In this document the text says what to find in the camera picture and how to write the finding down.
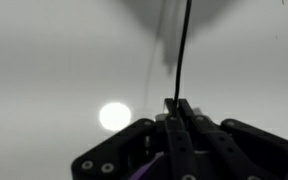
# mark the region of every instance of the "bright light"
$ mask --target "bright light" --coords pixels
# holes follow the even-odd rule
[[[100,122],[105,129],[119,131],[131,121],[130,109],[121,103],[110,103],[100,111]]]

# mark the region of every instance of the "bolt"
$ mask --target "bolt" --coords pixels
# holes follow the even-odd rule
[[[190,174],[186,174],[182,177],[182,180],[196,180],[196,178]]]
[[[111,173],[114,171],[114,165],[112,163],[105,163],[101,170],[103,173]]]
[[[84,170],[90,170],[90,169],[92,169],[92,167],[93,167],[93,162],[92,161],[85,161],[82,164],[82,169],[84,169]]]

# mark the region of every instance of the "black cable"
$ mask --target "black cable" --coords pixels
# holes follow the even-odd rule
[[[175,83],[175,96],[174,96],[174,107],[175,108],[177,107],[178,96],[180,94],[183,56],[184,56],[184,50],[185,50],[187,29],[188,29],[188,25],[189,25],[189,21],[190,21],[191,7],[192,7],[192,0],[187,0],[185,17],[184,17],[184,26],[183,26],[183,32],[182,32],[182,39],[181,39],[181,46],[180,46],[180,52],[179,52],[179,56],[178,56],[177,70],[176,70],[176,83]]]

